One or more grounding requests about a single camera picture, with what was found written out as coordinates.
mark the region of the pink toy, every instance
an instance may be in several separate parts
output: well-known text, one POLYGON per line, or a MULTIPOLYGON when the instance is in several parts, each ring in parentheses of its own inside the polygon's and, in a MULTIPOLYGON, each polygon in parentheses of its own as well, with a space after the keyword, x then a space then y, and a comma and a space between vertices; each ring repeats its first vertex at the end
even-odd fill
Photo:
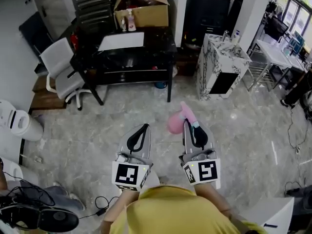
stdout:
POLYGON ((197 128, 199 126, 198 121, 189 106, 186 105, 185 102, 181 101, 181 107, 181 111, 174 113, 168 119, 167 128, 169 132, 174 135, 178 135, 183 132, 185 119, 187 119, 193 127, 197 128))

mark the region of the marble cabinet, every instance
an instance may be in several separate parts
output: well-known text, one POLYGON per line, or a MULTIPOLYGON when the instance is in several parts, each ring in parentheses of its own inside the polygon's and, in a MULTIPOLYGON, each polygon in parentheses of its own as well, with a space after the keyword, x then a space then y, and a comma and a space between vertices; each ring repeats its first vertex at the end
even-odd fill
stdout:
POLYGON ((250 63, 239 44, 226 37, 206 34, 197 62, 195 81, 200 100, 229 97, 250 63))

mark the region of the white office chair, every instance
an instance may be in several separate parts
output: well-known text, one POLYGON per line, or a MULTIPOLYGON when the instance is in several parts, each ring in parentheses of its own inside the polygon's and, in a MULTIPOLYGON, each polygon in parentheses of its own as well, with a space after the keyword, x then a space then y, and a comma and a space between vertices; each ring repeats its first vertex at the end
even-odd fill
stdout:
POLYGON ((78 110, 81 110, 79 95, 81 93, 91 93, 91 91, 89 89, 81 89, 84 81, 78 72, 70 75, 74 72, 69 62, 73 55, 74 53, 67 39, 62 38, 49 46, 40 57, 49 71, 46 89, 52 93, 57 93, 60 99, 67 96, 66 103, 70 103, 70 99, 76 96, 78 110), (55 79, 56 90, 50 86, 50 77, 55 79))

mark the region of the electrical cord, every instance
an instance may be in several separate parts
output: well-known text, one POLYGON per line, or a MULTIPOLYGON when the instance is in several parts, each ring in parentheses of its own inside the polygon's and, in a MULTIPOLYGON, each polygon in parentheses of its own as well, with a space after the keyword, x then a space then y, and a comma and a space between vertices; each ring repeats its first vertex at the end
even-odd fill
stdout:
MULTIPOLYGON (((12 176, 12 175, 10 175, 10 174, 7 173, 7 172, 4 172, 4 173, 5 173, 5 174, 8 174, 9 176, 11 176, 11 177, 13 177, 13 178, 16 178, 16 179, 20 179, 20 180, 22 180, 22 181, 25 181, 25 182, 29 183, 29 185, 30 185, 29 187, 24 187, 24 186, 16 186, 16 187, 14 187, 14 188, 6 195, 7 197, 11 197, 11 196, 9 196, 9 195, 10 195, 11 193, 13 193, 14 196, 17 196, 17 197, 22 197, 22 196, 23 196, 24 198, 26 198, 26 199, 29 200, 29 201, 34 201, 34 202, 36 202, 36 203, 41 203, 41 204, 46 205, 46 206, 55 206, 55 201, 54 201, 53 198, 48 194, 48 192, 45 191, 44 189, 40 188, 39 186, 33 185, 32 183, 28 182, 27 180, 25 180, 25 179, 23 179, 23 178, 12 176), (22 190, 22 189, 28 189, 28 188, 36 189, 38 193, 42 192, 42 194, 40 195, 40 197, 39 197, 38 199, 36 199, 36 198, 29 198, 29 197, 25 194, 25 192, 23 192, 23 190, 22 190), (44 193, 47 194, 47 196, 49 197, 49 199, 50 199, 51 202, 53 203, 52 205, 51 205, 51 204, 47 204, 47 203, 43 202, 42 200, 40 200, 40 198, 44 195, 44 193)), ((112 202, 112 200, 113 200, 114 198, 119 198, 119 197, 118 197, 118 196, 112 197, 110 201, 108 201, 108 199, 107 199, 106 197, 104 197, 104 196, 98 196, 98 197, 96 197, 96 199, 95 199, 95 205, 96 205, 96 207, 97 207, 99 210, 98 210, 96 213, 92 214, 92 215, 84 216, 84 217, 81 217, 81 218, 79 218, 79 219, 83 219, 83 218, 90 217, 90 216, 94 216, 94 215, 101 216, 102 214, 104 214, 104 213, 107 211, 107 209, 108 209, 109 206, 110 206, 110 203, 112 202), (103 207, 103 208, 99 207, 98 204, 97 204, 97 200, 98 200, 99 198, 104 198, 104 199, 106 200, 106 202, 107 202, 107 206, 105 206, 105 207, 103 207)))
POLYGON ((302 188, 302 186, 300 185, 300 183, 298 182, 298 181, 294 181, 294 182, 291 182, 291 181, 288 181, 288 182, 286 182, 286 184, 285 184, 285 190, 284 190, 284 196, 286 196, 286 187, 287 187, 287 185, 288 184, 297 184, 300 188, 302 188))
POLYGON ((290 128, 292 127, 292 125, 293 125, 293 109, 291 108, 291 124, 290 124, 290 126, 289 126, 289 128, 288 128, 288 130, 287 130, 287 133, 288 133, 288 142, 289 142, 289 144, 290 144, 290 146, 293 148, 293 149, 297 149, 297 147, 298 146, 300 146, 300 145, 302 145, 305 141, 306 141, 306 139, 307 139, 307 133, 308 133, 308 129, 309 129, 309 121, 307 120, 307 129, 306 129, 306 133, 305 133, 305 136, 304 136, 304 139, 303 139, 303 141, 302 142, 300 142, 299 144, 297 144, 296 146, 293 146, 292 144, 291 144, 291 137, 290 137, 290 134, 289 134, 289 130, 290 130, 290 128))
POLYGON ((104 214, 104 213, 107 211, 107 209, 109 208, 110 203, 112 202, 112 200, 113 200, 114 198, 119 198, 119 197, 118 197, 118 196, 112 197, 110 201, 108 201, 107 198, 104 197, 104 196, 98 196, 98 197, 96 197, 96 199, 95 199, 95 205, 96 205, 96 207, 97 207, 99 210, 98 210, 96 213, 92 214, 92 215, 83 216, 83 217, 80 217, 79 219, 83 219, 83 218, 90 217, 90 216, 94 216, 94 215, 101 216, 102 214, 104 214), (107 202, 107 206, 105 206, 104 208, 99 207, 98 204, 97 204, 97 199, 98 199, 98 198, 104 198, 104 199, 106 200, 106 202, 107 202))
POLYGON ((36 186, 36 185, 33 185, 32 183, 30 183, 29 181, 23 179, 23 178, 20 178, 20 177, 15 177, 15 176, 12 176, 10 175, 9 173, 7 172, 4 172, 5 174, 8 174, 10 177, 13 177, 13 178, 16 178, 16 179, 20 179, 21 181, 25 181, 27 183, 29 183, 29 187, 24 187, 24 186, 17 186, 17 187, 14 187, 6 196, 9 196, 11 193, 14 194, 14 196, 17 196, 17 197, 21 197, 23 196, 24 198, 26 198, 27 200, 30 200, 32 202, 36 202, 36 203, 40 203, 40 204, 43 204, 43 205, 46 205, 46 206, 55 206, 55 201, 53 200, 53 198, 48 194, 47 191, 45 191, 44 189, 40 188, 39 186, 36 186), (33 189, 36 189, 38 193, 42 193, 40 195, 40 197, 38 199, 36 198, 29 198, 26 193, 22 190, 22 189, 29 189, 29 188, 33 188, 33 189), (19 189, 19 194, 16 194, 14 193, 15 190, 19 189), (48 198, 50 199, 50 201, 52 202, 52 204, 47 204, 45 202, 43 202, 42 200, 40 200, 40 198, 44 195, 44 193, 48 196, 48 198))

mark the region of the plastic bottle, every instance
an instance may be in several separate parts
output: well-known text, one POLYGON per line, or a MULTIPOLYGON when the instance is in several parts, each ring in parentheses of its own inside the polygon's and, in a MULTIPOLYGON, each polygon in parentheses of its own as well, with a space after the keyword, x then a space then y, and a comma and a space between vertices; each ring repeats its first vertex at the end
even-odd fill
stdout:
POLYGON ((135 31, 137 30, 135 24, 135 17, 132 14, 132 9, 128 9, 129 16, 128 16, 128 31, 135 31))
POLYGON ((123 32, 126 32, 127 31, 127 25, 126 25, 126 20, 125 18, 122 18, 121 19, 121 29, 123 32))
POLYGON ((232 43, 234 44, 234 45, 237 45, 237 43, 238 43, 238 40, 239 40, 239 30, 236 30, 236 33, 235 33, 235 35, 233 36, 233 39, 232 39, 232 43))

